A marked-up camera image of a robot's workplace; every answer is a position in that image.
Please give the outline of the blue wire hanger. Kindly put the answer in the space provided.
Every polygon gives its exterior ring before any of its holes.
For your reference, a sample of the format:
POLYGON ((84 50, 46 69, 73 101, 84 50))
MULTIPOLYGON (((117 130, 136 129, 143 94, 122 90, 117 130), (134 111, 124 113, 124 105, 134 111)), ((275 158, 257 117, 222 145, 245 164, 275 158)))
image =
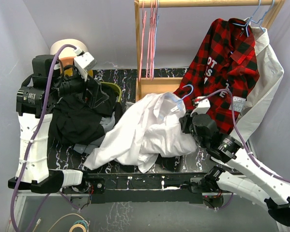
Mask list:
POLYGON ((192 84, 187 84, 187 85, 185 85, 185 86, 179 87, 179 89, 184 89, 184 88, 186 88, 186 87, 189 87, 189 88, 190 88, 190 91, 187 92, 187 93, 186 93, 182 98, 178 98, 178 99, 177 99, 177 97, 175 97, 175 96, 172 96, 172 97, 171 97, 171 99, 172 99, 175 103, 179 104, 180 102, 183 102, 183 100, 184 100, 186 97, 188 97, 189 95, 191 95, 191 94, 194 92, 194 86, 193 86, 192 84))

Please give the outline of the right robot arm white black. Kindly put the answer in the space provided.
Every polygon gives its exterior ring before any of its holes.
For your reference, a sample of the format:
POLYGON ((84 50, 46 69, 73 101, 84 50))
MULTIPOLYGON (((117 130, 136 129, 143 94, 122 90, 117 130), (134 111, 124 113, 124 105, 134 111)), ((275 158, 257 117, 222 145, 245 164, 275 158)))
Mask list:
POLYGON ((209 115, 187 112, 179 122, 182 132, 191 134, 209 155, 246 176, 241 179, 214 167, 202 180, 208 190, 240 195, 266 209, 275 221, 290 227, 290 181, 265 167, 241 142, 220 133, 209 115))

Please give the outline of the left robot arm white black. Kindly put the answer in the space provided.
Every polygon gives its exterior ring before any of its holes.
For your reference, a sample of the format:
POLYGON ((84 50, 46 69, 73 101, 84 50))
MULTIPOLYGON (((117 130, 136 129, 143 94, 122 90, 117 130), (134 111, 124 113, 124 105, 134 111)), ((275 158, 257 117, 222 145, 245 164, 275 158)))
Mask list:
POLYGON ((88 72, 96 65, 89 52, 81 52, 64 66, 56 55, 38 55, 32 60, 33 74, 21 84, 16 95, 20 124, 20 154, 15 177, 8 188, 34 193, 56 193, 74 187, 84 193, 90 181, 75 169, 52 170, 47 163, 48 131, 55 104, 61 97, 84 93, 91 80, 88 72))

